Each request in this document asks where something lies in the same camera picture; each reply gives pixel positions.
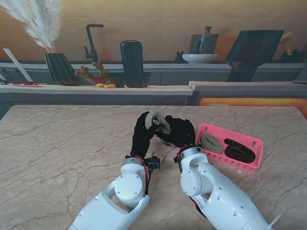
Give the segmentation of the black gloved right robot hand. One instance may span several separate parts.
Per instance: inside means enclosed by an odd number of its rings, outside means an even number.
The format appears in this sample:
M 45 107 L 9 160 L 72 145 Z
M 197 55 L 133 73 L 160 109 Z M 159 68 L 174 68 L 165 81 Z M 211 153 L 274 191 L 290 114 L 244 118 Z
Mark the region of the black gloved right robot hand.
M 196 137 L 194 126 L 189 120 L 173 118 L 171 115 L 167 115 L 165 120 L 170 126 L 170 133 L 165 134 L 160 131 L 156 131 L 155 134 L 160 139 L 171 143 L 178 148 L 195 144 Z

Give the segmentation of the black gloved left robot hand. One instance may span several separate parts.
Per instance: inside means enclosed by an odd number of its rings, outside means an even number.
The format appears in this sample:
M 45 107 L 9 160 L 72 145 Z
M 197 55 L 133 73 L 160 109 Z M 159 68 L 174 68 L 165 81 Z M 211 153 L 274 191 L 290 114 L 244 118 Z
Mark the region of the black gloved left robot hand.
M 156 130 L 158 129 L 158 125 L 153 124 L 148 129 L 145 126 L 145 120 L 149 111 L 143 113 L 136 122 L 134 128 L 134 134 L 132 136 L 132 147 L 130 156 L 135 157 L 136 155 L 141 158 L 145 158 L 147 151 L 150 146 L 150 140 L 153 138 Z

